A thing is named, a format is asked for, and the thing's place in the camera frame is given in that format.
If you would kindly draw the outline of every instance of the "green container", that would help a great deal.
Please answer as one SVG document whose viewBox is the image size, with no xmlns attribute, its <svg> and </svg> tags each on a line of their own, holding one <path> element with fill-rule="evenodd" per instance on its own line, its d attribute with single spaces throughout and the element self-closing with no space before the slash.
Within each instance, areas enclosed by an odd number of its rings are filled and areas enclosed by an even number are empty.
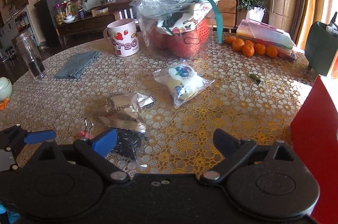
<svg viewBox="0 0 338 224">
<path fill-rule="evenodd" d="M 330 76 L 338 51 L 338 38 L 326 31 L 326 24 L 315 22 L 310 29 L 305 46 L 309 68 L 318 74 Z"/>
</svg>

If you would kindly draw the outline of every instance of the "blue gripper pad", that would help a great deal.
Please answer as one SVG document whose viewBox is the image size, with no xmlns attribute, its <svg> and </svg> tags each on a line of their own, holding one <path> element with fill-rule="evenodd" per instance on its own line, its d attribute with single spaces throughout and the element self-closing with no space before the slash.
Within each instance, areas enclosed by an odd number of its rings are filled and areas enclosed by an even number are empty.
<svg viewBox="0 0 338 224">
<path fill-rule="evenodd" d="M 106 157 L 109 152 L 116 146 L 117 132 L 116 129 L 109 128 L 105 132 L 96 136 L 89 141 L 89 146 L 92 147 L 99 155 Z"/>
<path fill-rule="evenodd" d="M 27 136 L 24 139 L 24 142 L 26 144 L 37 144 L 55 138 L 56 138 L 55 131 L 31 132 L 27 134 Z"/>
</svg>

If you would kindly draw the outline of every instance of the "orange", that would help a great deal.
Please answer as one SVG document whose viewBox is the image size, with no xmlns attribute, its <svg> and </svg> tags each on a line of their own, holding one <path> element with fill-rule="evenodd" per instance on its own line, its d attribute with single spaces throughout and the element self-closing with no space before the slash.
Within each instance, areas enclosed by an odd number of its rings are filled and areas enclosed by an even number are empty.
<svg viewBox="0 0 338 224">
<path fill-rule="evenodd" d="M 266 55 L 268 55 L 270 58 L 276 58 L 278 55 L 277 49 L 273 45 L 269 45 L 266 48 Z"/>
<path fill-rule="evenodd" d="M 250 45 L 252 45 L 253 47 L 255 47 L 255 44 L 254 44 L 252 41 L 250 41 L 250 40 L 246 40 L 246 41 L 244 41 L 244 43 L 245 43 L 245 44 L 250 44 Z"/>
<path fill-rule="evenodd" d="M 243 46 L 242 53 L 247 57 L 251 57 L 255 54 L 254 46 L 251 44 L 246 44 L 245 46 Z"/>
<path fill-rule="evenodd" d="M 265 55 L 266 46 L 263 44 L 255 44 L 255 51 L 258 55 Z"/>
<path fill-rule="evenodd" d="M 234 50 L 241 52 L 243 49 L 243 46 L 245 46 L 245 43 L 242 39 L 236 39 L 233 41 L 232 47 Z"/>
<path fill-rule="evenodd" d="M 227 36 L 225 41 L 228 43 L 228 44 L 232 44 L 234 40 L 236 40 L 236 36 Z"/>
</svg>

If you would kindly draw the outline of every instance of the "dark liquid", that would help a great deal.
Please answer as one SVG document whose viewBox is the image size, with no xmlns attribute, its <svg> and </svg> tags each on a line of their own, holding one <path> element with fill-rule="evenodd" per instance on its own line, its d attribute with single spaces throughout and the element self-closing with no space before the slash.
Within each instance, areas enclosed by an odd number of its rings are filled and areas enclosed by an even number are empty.
<svg viewBox="0 0 338 224">
<path fill-rule="evenodd" d="M 42 60 L 39 57 L 35 57 L 29 64 L 28 67 L 32 72 L 34 77 L 39 76 L 45 71 L 45 66 L 42 63 Z"/>
</svg>

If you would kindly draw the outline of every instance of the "lace tablecloth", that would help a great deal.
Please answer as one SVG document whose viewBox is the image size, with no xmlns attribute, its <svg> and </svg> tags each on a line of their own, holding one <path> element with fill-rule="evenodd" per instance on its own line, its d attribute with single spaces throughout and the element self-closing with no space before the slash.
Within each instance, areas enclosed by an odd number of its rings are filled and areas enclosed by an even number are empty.
<svg viewBox="0 0 338 224">
<path fill-rule="evenodd" d="M 53 77 L 75 53 L 98 50 L 102 55 L 78 80 L 55 80 Z M 201 173 L 222 160 L 213 146 L 212 136 L 222 128 L 237 138 L 251 138 L 260 144 L 284 139 L 290 144 L 288 126 L 314 83 L 316 74 L 307 69 L 308 62 L 298 53 L 291 63 L 267 56 L 247 58 L 227 44 L 212 44 L 208 54 L 193 62 L 192 67 L 215 83 L 179 109 L 164 86 L 153 79 L 153 71 L 173 62 L 159 61 L 145 49 L 119 58 L 112 55 L 102 39 L 82 44 L 44 61 L 48 74 L 35 82 L 26 73 L 13 86 L 8 107 L 0 111 L 0 130 L 15 124 L 24 129 L 53 129 L 57 143 L 68 144 L 77 139 L 83 119 L 112 92 L 141 92 L 157 101 L 143 114 L 149 125 L 142 164 L 136 166 L 116 158 L 112 163 L 135 172 Z M 261 79 L 256 85 L 249 74 Z M 104 128 L 98 124 L 94 135 Z M 37 149 L 26 145 L 17 158 L 23 166 Z"/>
</svg>

